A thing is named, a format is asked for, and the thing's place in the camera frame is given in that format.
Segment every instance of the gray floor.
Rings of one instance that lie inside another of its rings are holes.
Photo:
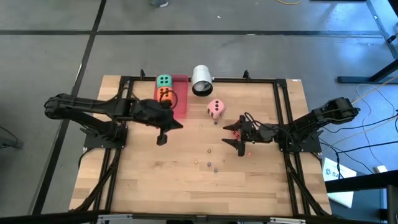
[[[372,0],[389,34],[397,17],[387,0]],[[93,27],[100,0],[0,1],[0,29],[76,29]],[[148,0],[108,1],[100,30],[377,30],[366,3],[310,2],[285,6],[268,0],[170,0],[154,9]],[[0,35],[0,125],[25,142],[23,149],[0,150],[0,216],[24,215],[37,190],[53,144],[58,121],[47,119],[43,104],[57,93],[69,93],[80,66],[88,36]],[[216,77],[241,77],[249,70],[258,78],[302,79],[308,108],[345,96],[357,99],[356,85],[335,82],[340,75],[369,76],[393,58],[381,37],[251,36],[251,35],[124,35],[97,36],[79,96],[95,98],[103,75],[191,75],[198,64],[209,66]],[[370,90],[360,86],[363,94]],[[380,89],[398,108],[397,87]],[[378,94],[366,98],[373,113],[366,123],[392,115],[391,106]],[[360,115],[345,126],[361,125],[369,109],[362,102]],[[77,174],[84,135],[71,124],[51,184],[44,212],[68,209]],[[361,130],[323,133],[334,143]],[[368,134],[371,144],[396,140],[393,123]],[[359,135],[336,146],[351,149],[366,145]],[[375,147],[389,170],[398,169],[396,145]],[[370,168],[379,163],[369,149],[352,152]],[[326,149],[323,156],[335,159]],[[346,156],[341,164],[369,173]]]

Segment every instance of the wooden tabletop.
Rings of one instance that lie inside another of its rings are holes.
[[[114,96],[119,81],[120,76],[104,76],[98,99]],[[303,86],[300,80],[287,80],[287,84],[293,117],[297,119],[308,113]],[[134,82],[133,92],[141,99],[153,98],[154,86],[154,82]],[[188,91],[187,116],[178,120],[184,127],[168,132],[166,145],[156,145],[158,129],[128,122],[128,139],[121,154],[112,212],[292,215],[283,155],[278,145],[247,144],[246,155],[238,157],[233,147],[221,141],[233,138],[231,131],[222,127],[235,123],[246,111],[262,123],[278,123],[272,85],[214,83],[213,87],[213,93],[207,97]],[[280,97],[287,121],[282,90]],[[206,105],[215,98],[226,105],[217,125],[206,113]],[[96,117],[107,119],[103,115]],[[300,155],[307,188],[330,213],[319,161],[309,153]],[[93,190],[103,156],[104,149],[94,149],[83,158],[70,208],[79,206]],[[300,191],[297,186],[295,189],[302,213]],[[100,208],[104,207],[106,193],[107,186]]]

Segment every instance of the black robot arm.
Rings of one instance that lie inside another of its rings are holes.
[[[240,139],[222,139],[238,150],[238,156],[243,156],[245,142],[268,143],[274,140],[280,144],[282,151],[287,152],[318,152],[319,128],[329,123],[343,124],[352,121],[358,115],[359,108],[354,108],[347,98],[336,98],[323,106],[312,110],[309,114],[296,119],[289,124],[262,124],[251,120],[247,113],[239,117],[235,124],[224,129],[240,131]]]
[[[68,94],[51,97],[44,105],[45,115],[51,119],[70,119],[81,124],[87,134],[85,147],[124,147],[127,126],[125,121],[134,121],[160,129],[157,144],[167,142],[165,133],[172,129],[183,128],[173,118],[170,102],[159,103],[156,100],[138,100],[120,98],[119,92],[114,98],[101,101],[78,98]],[[102,121],[86,113],[105,114],[110,121]]]

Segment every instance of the cable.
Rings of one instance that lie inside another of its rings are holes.
[[[330,133],[337,133],[337,132],[339,132],[339,131],[341,131],[341,130],[356,129],[356,128],[362,128],[362,127],[372,126],[372,125],[378,124],[378,123],[380,123],[380,122],[387,121],[388,119],[395,118],[396,116],[398,116],[398,114],[397,114],[397,115],[394,115],[394,116],[391,116],[391,117],[389,117],[389,118],[386,118],[386,119],[382,119],[382,120],[380,120],[380,121],[376,121],[375,123],[366,124],[366,125],[362,125],[362,126],[357,126],[357,127],[353,127],[353,128],[340,128],[340,129],[338,129],[337,131],[330,131],[329,129],[327,129],[327,128],[325,128],[325,127],[322,127],[322,128],[324,128],[325,130],[327,130],[327,131],[330,132]]]
[[[376,91],[378,88],[380,88],[380,87],[384,86],[385,84],[387,84],[387,83],[389,83],[389,82],[395,80],[396,78],[398,78],[398,77],[392,77],[391,79],[387,80],[387,81],[384,82],[383,84],[380,84],[380,85],[379,85],[378,87],[376,87],[374,90],[371,90],[371,91],[365,93],[364,95],[362,95],[360,98],[354,100],[351,104],[353,105],[354,103],[358,102],[360,99],[364,98],[365,96],[368,96],[370,93]]]
[[[398,121],[398,118],[396,119],[396,131],[397,131],[397,134],[398,134],[397,121]]]
[[[361,146],[361,147],[357,147],[355,149],[350,149],[350,150],[342,151],[342,152],[352,152],[352,151],[363,149],[363,148],[366,148],[366,147],[384,146],[386,144],[395,144],[395,143],[398,143],[398,141],[384,142],[384,143],[379,143],[379,144],[373,144],[373,145],[370,145],[370,146]]]
[[[166,90],[165,92],[161,93],[161,94],[160,94],[159,102],[162,101],[163,95],[164,95],[164,94],[167,94],[167,93],[169,93],[169,92],[174,93],[174,96],[175,96],[175,103],[174,103],[174,106],[171,108],[171,109],[174,109],[174,108],[177,106],[177,103],[178,103],[178,96],[177,96],[177,93],[174,92],[173,90]]]
[[[133,92],[131,92],[131,95],[134,97],[134,99],[136,99],[137,101],[140,101],[140,99]]]
[[[288,6],[293,6],[293,5],[300,3],[302,0],[299,0],[298,2],[283,2],[281,0],[276,0],[276,1],[279,3],[285,4],[285,5],[288,5]]]
[[[80,157],[79,157],[79,162],[78,162],[78,166],[77,168],[80,168],[80,164],[81,164],[81,160],[83,159],[83,157],[85,156],[85,154],[87,154],[88,152],[90,152],[91,150],[93,150],[94,148],[88,148]]]
[[[380,93],[380,95],[392,106],[392,115],[394,115],[395,114],[395,107],[394,107],[394,105],[379,91],[379,90],[377,90],[376,88],[374,88],[373,86],[371,86],[371,85],[368,85],[368,84],[358,84],[358,85],[356,85],[356,87],[355,87],[355,92],[356,92],[356,94],[359,96],[359,97],[361,97],[361,95],[359,94],[359,91],[358,91],[358,87],[359,86],[361,86],[361,85],[366,85],[366,86],[369,86],[369,87],[371,87],[371,88],[373,88],[373,90],[376,90],[378,93]],[[366,118],[368,118],[371,114],[372,114],[372,108],[371,108],[371,106],[369,105],[369,103],[364,99],[364,98],[361,98],[363,101],[364,101],[364,103],[366,104],[366,106],[368,106],[368,108],[369,108],[369,114],[366,116],[366,117],[364,117],[363,119],[362,119],[362,126],[364,126],[364,122],[365,122],[365,119]],[[369,138],[368,138],[368,135],[366,134],[366,132],[364,132],[364,135],[365,135],[365,138],[366,138],[366,141],[368,142],[368,145],[370,145],[371,144],[371,142],[370,142],[370,140],[369,140]],[[382,165],[382,162],[377,158],[377,156],[373,153],[373,151],[372,151],[372,148],[369,146],[369,150],[371,151],[371,154],[372,154],[372,156],[373,156],[373,158],[375,158],[375,160],[377,160],[379,163],[380,163],[380,165]]]
[[[3,129],[3,130],[5,130],[5,132],[7,132],[8,134],[10,134],[14,139],[15,139],[15,141],[16,141],[16,143],[15,143],[15,145],[13,145],[13,146],[11,146],[11,145],[8,145],[8,144],[3,144],[3,146],[4,147],[0,147],[0,149],[3,149],[3,148],[5,148],[5,147],[17,147],[18,146],[18,143],[19,143],[19,139],[17,138],[17,136],[15,136],[14,134],[12,134],[10,131],[8,131],[5,127],[3,127],[3,126],[1,126],[0,125],[0,128],[1,129]]]
[[[355,162],[357,162],[357,163],[359,163],[359,164],[362,164],[368,171],[370,171],[371,174],[373,174],[373,171],[372,171],[371,169],[369,169],[369,168],[368,168],[365,164],[363,164],[362,162],[357,161],[356,159],[352,158],[351,156],[349,156],[347,153],[345,153],[345,152],[342,151],[341,149],[338,149],[337,147],[332,146],[331,144],[327,143],[325,140],[323,140],[323,139],[321,139],[321,138],[319,138],[319,140],[321,140],[321,141],[324,142],[324,143],[323,143],[323,142],[320,142],[320,144],[324,144],[324,145],[328,146],[328,148],[329,148],[329,147],[330,147],[330,148],[335,148],[336,150],[338,150],[338,151],[344,153],[347,157],[349,157],[349,158],[352,159],[353,161],[355,161]]]
[[[103,186],[108,181],[109,177],[114,173],[115,169],[117,169],[120,160],[120,153],[121,149],[116,149],[112,163],[106,169],[102,178],[99,179],[97,185],[91,191],[89,196],[87,196],[87,198],[83,201],[83,203],[75,209],[76,211],[84,211],[90,207],[91,203],[93,203],[95,197],[101,192]]]
[[[312,154],[313,156],[315,156],[315,157],[319,160],[319,162],[322,161],[322,159],[320,159],[314,152],[311,152],[311,154]]]
[[[345,137],[345,138],[343,138],[343,139],[341,139],[341,140],[339,140],[339,141],[337,141],[337,142],[335,142],[335,143],[331,144],[331,146],[334,146],[334,145],[335,145],[335,144],[337,144],[337,143],[340,143],[340,142],[342,142],[342,141],[345,141],[345,140],[347,140],[347,139],[349,139],[349,138],[355,137],[355,136],[357,136],[357,135],[359,135],[359,134],[362,134],[362,133],[366,133],[366,132],[372,131],[373,129],[376,129],[376,128],[378,128],[378,127],[382,126],[382,125],[385,125],[385,124],[387,124],[388,122],[392,121],[393,119],[394,119],[394,118],[390,118],[390,119],[388,119],[386,122],[384,122],[384,123],[381,123],[381,124],[379,124],[379,125],[377,125],[377,126],[375,126],[375,127],[371,128],[371,129],[368,129],[368,130],[366,130],[366,131],[361,131],[360,133],[356,133],[356,134],[350,135],[350,136],[348,136],[348,137]]]
[[[325,112],[323,112],[323,113],[315,114],[315,115],[313,115],[313,116],[314,116],[314,117],[317,117],[317,116],[319,116],[319,115],[323,115],[323,114],[330,113],[330,112],[334,112],[334,111],[353,110],[353,109],[357,110],[358,112],[361,111],[361,108],[352,108],[352,109],[351,109],[351,108],[350,108],[350,109],[340,108],[340,109],[333,109],[333,110],[330,110],[330,111],[325,111]],[[333,121],[344,121],[344,120],[350,119],[350,118],[345,118],[345,119],[333,119],[333,118],[328,118],[328,119],[333,120]]]
[[[122,88],[116,95],[114,95],[113,97],[111,97],[110,99],[103,101],[103,102],[99,102],[99,103],[87,103],[87,102],[80,102],[80,101],[75,101],[75,100],[65,100],[65,99],[59,99],[59,101],[62,102],[69,102],[69,103],[79,103],[79,104],[83,104],[83,105],[103,105],[106,103],[109,103],[110,101],[114,100],[116,97],[118,97],[124,90],[127,90],[126,87]],[[45,102],[44,107],[46,108],[47,103],[49,103],[49,101],[51,101],[52,99],[50,98],[49,100],[47,100],[47,102]]]
[[[253,118],[253,116],[251,116],[251,114],[249,114],[248,112],[244,112],[244,116],[251,122],[252,127],[254,127],[254,125],[256,125],[258,128],[260,126],[263,126],[263,127],[267,128],[268,130],[273,130],[273,128],[270,128],[270,127],[267,127],[266,125],[263,125],[260,121],[256,121]],[[288,138],[293,139],[292,136],[290,135],[290,130],[286,131],[286,130],[284,130],[282,128],[275,128],[275,129],[282,130],[283,132],[286,133],[285,146],[286,146],[286,149],[287,149],[287,140],[288,140]]]
[[[320,144],[324,144],[326,146],[329,146],[328,143],[320,142]],[[340,172],[340,156],[338,155],[336,149],[333,148],[333,146],[331,147],[331,150],[333,150],[336,153],[336,157],[337,157],[337,166],[336,167],[337,167],[337,171],[338,171],[338,179],[340,180],[340,177],[342,177],[344,179],[343,175]]]

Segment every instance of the wire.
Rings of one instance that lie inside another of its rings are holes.
[[[5,147],[17,147],[17,146],[18,146],[18,143],[19,143],[19,139],[17,138],[17,136],[15,136],[14,134],[12,134],[10,131],[8,131],[8,129],[6,129],[5,127],[3,127],[3,126],[1,126],[1,125],[0,125],[0,128],[3,129],[3,130],[5,130],[5,132],[7,132],[8,134],[10,134],[10,135],[15,139],[15,141],[16,141],[15,145],[12,146],[12,145],[8,145],[8,144],[3,144],[4,147],[0,147],[0,149],[3,149],[3,148],[5,148]]]
[[[319,158],[314,152],[311,152],[311,154],[313,155],[313,156],[315,156],[318,160],[319,160],[319,162],[321,162],[322,161],[322,159],[321,158]]]
[[[373,144],[373,145],[370,145],[370,146],[361,146],[361,147],[357,147],[355,149],[350,149],[350,150],[342,151],[342,152],[352,152],[352,151],[363,149],[363,148],[366,148],[366,147],[384,146],[386,144],[395,144],[395,143],[398,143],[398,141],[384,142],[384,143],[379,143],[379,144]]]
[[[315,114],[315,115],[313,115],[313,116],[314,116],[314,117],[317,117],[317,116],[319,116],[319,115],[323,115],[323,114],[326,114],[326,113],[330,113],[330,112],[334,112],[334,111],[342,111],[342,110],[357,110],[357,111],[361,111],[361,108],[350,108],[350,109],[340,108],[340,109],[333,109],[333,110],[330,110],[330,111],[325,111],[325,112],[320,113],[320,114]],[[344,120],[350,119],[350,118],[345,118],[345,119],[333,119],[333,118],[328,118],[328,119],[333,120],[333,121],[344,121]]]
[[[385,81],[383,84],[380,84],[380,85],[379,85],[378,87],[376,87],[374,90],[371,90],[371,91],[365,93],[364,95],[362,95],[360,98],[354,100],[351,104],[353,105],[354,103],[358,102],[360,99],[364,98],[365,96],[368,96],[370,93],[376,91],[378,88],[380,88],[380,87],[384,86],[385,84],[387,84],[387,83],[389,83],[389,82],[395,80],[396,78],[398,78],[398,77],[392,77],[391,79]]]
[[[382,119],[382,120],[377,121],[377,122],[375,122],[375,123],[366,124],[366,125],[362,125],[362,126],[358,126],[358,127],[353,127],[353,128],[340,128],[340,129],[338,129],[337,131],[330,131],[329,129],[327,129],[327,128],[325,128],[325,127],[322,127],[322,128],[324,128],[325,130],[327,130],[327,131],[330,132],[330,133],[337,133],[337,132],[339,132],[339,131],[341,131],[341,130],[356,129],[356,128],[362,128],[362,127],[372,126],[372,125],[381,123],[381,122],[383,122],[383,121],[387,121],[388,119],[395,118],[396,116],[398,116],[398,114],[397,114],[397,115],[394,115],[394,116],[391,116],[391,117],[389,117],[389,118],[386,118],[386,119]]]
[[[80,164],[81,164],[81,160],[83,159],[83,157],[85,156],[85,154],[87,154],[88,152],[90,152],[91,150],[93,150],[94,148],[88,148],[80,157],[79,157],[79,162],[78,162],[78,166],[77,168],[80,168]]]
[[[350,135],[350,136],[348,136],[348,137],[345,137],[345,138],[343,138],[343,139],[341,139],[341,140],[339,140],[339,141],[337,141],[337,142],[335,142],[335,143],[331,144],[331,146],[334,146],[334,145],[335,145],[335,144],[337,144],[337,143],[340,143],[340,142],[342,142],[342,141],[345,141],[345,140],[347,140],[347,139],[349,139],[349,138],[355,137],[355,136],[357,136],[357,135],[359,135],[359,134],[362,134],[362,133],[366,133],[366,132],[372,131],[373,129],[376,129],[376,128],[378,128],[378,127],[382,126],[382,125],[385,125],[385,124],[387,124],[388,122],[392,121],[393,119],[394,119],[394,118],[390,118],[390,119],[388,119],[386,122],[384,122],[384,123],[381,123],[381,124],[379,124],[379,125],[377,125],[377,126],[375,126],[375,127],[371,128],[371,129],[368,129],[368,130],[366,130],[366,131],[361,131],[360,133],[356,133],[356,134]]]
[[[69,103],[79,103],[82,105],[103,105],[106,103],[109,103],[110,101],[114,100],[116,97],[118,97],[124,90],[127,90],[126,87],[122,88],[117,94],[115,94],[113,97],[111,97],[110,99],[106,100],[106,101],[102,101],[99,103],[87,103],[87,102],[80,102],[80,101],[75,101],[75,100],[65,100],[65,99],[59,99],[59,101],[62,102],[69,102]],[[47,107],[47,103],[49,103],[49,101],[52,101],[52,99],[50,98],[49,100],[47,100],[47,102],[45,102],[44,107]]]
[[[283,2],[281,0],[276,0],[276,1],[279,3],[285,4],[285,5],[288,5],[288,6],[293,6],[293,5],[300,3],[302,0],[299,0],[298,2]]]
[[[324,144],[324,145],[326,145],[326,146],[329,146],[328,143],[323,143],[323,142],[320,142],[320,144]],[[336,149],[334,149],[333,146],[331,147],[331,150],[333,150],[333,151],[336,153],[336,157],[337,157],[337,166],[336,166],[336,167],[337,167],[337,171],[338,171],[338,178],[339,178],[339,180],[340,180],[340,177],[342,177],[342,178],[344,179],[343,175],[342,175],[341,172],[340,172],[340,156],[338,155]]]
[[[131,95],[134,97],[134,99],[136,99],[137,101],[140,101],[140,99],[133,92],[131,92]]]
[[[334,149],[336,149],[336,150],[338,150],[338,151],[344,153],[347,157],[349,157],[349,158],[352,159],[353,161],[355,161],[355,162],[357,162],[357,163],[359,163],[359,164],[362,164],[368,171],[370,171],[371,174],[373,174],[373,171],[372,171],[371,169],[369,169],[364,163],[357,161],[356,159],[352,158],[352,157],[349,156],[347,153],[345,153],[343,150],[341,150],[341,149],[339,149],[339,148],[337,148],[337,147],[335,147],[335,146],[332,146],[331,144],[327,143],[325,140],[323,140],[323,139],[321,139],[321,138],[319,138],[319,140],[321,140],[321,141],[324,142],[324,143],[323,143],[323,142],[320,142],[320,144],[324,144],[324,145],[328,146],[328,148],[331,147],[331,148],[334,148]]]
[[[398,134],[397,121],[398,121],[398,118],[396,119],[396,131],[397,131],[397,134]]]
[[[159,102],[162,102],[162,97],[163,97],[163,95],[164,95],[164,94],[168,94],[169,92],[174,93],[174,96],[175,96],[175,103],[174,103],[174,106],[171,108],[171,109],[174,109],[174,108],[177,106],[177,103],[178,103],[178,96],[177,96],[177,93],[174,92],[173,90],[166,90],[166,91],[164,91],[163,93],[161,93],[161,94],[160,94]]]
[[[252,127],[254,127],[254,125],[256,125],[258,128],[260,126],[263,126],[263,127],[267,128],[268,130],[273,130],[274,129],[274,128],[267,127],[266,125],[262,124],[260,121],[256,121],[253,118],[253,116],[251,116],[251,114],[249,114],[248,112],[244,112],[244,115],[251,122]],[[293,139],[292,136],[290,135],[290,130],[286,131],[286,130],[284,130],[282,128],[275,128],[275,129],[282,130],[283,132],[286,133],[285,146],[286,146],[286,149],[287,149],[287,140],[288,140],[288,138]]]
[[[361,85],[366,85],[366,86],[368,86],[368,87],[371,87],[371,88],[373,88],[373,90],[376,90],[378,93],[380,93],[380,95],[391,105],[391,107],[392,107],[392,115],[394,115],[395,114],[395,107],[394,107],[394,105],[379,91],[379,90],[377,90],[376,88],[374,88],[373,86],[371,86],[371,85],[368,85],[368,84],[359,84],[359,85],[356,85],[356,87],[355,87],[355,92],[356,92],[356,94],[359,96],[359,97],[361,97],[361,95],[359,94],[359,91],[358,91],[358,87],[359,86],[361,86]],[[372,108],[371,108],[371,106],[369,105],[369,103],[364,99],[364,98],[361,98],[363,101],[364,101],[364,103],[366,104],[366,106],[368,106],[368,108],[369,108],[369,114],[366,116],[366,117],[364,117],[363,119],[362,119],[362,130],[363,131],[365,131],[365,127],[364,127],[364,122],[365,122],[365,119],[366,118],[368,118],[371,114],[372,114]],[[364,135],[365,135],[365,138],[366,138],[366,141],[368,142],[368,145],[370,145],[371,144],[371,142],[370,142],[370,140],[369,140],[369,138],[368,138],[368,135],[366,134],[366,132],[364,132]],[[382,165],[382,162],[377,158],[377,156],[373,153],[373,151],[372,151],[372,148],[369,146],[369,150],[371,151],[371,154],[372,154],[372,156],[373,156],[373,158],[375,158],[375,160],[377,160],[379,163],[380,163],[380,165]]]

